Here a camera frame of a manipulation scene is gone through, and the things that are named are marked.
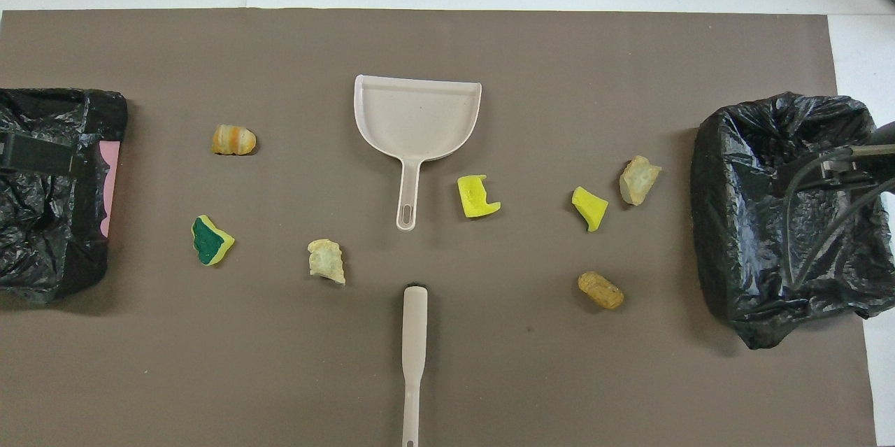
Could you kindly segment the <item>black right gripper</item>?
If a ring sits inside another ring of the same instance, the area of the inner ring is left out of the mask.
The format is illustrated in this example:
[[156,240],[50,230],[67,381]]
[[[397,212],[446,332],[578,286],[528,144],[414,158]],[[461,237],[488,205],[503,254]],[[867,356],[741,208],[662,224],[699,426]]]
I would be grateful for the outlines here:
[[790,164],[790,186],[796,191],[853,191],[877,185],[866,163],[856,157],[814,153]]

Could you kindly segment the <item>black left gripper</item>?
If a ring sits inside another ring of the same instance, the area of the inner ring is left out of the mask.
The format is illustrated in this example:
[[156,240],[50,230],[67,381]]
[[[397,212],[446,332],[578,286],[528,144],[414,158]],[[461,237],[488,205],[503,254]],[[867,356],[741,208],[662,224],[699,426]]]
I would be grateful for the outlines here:
[[3,175],[83,176],[85,169],[74,144],[2,132],[1,172]]

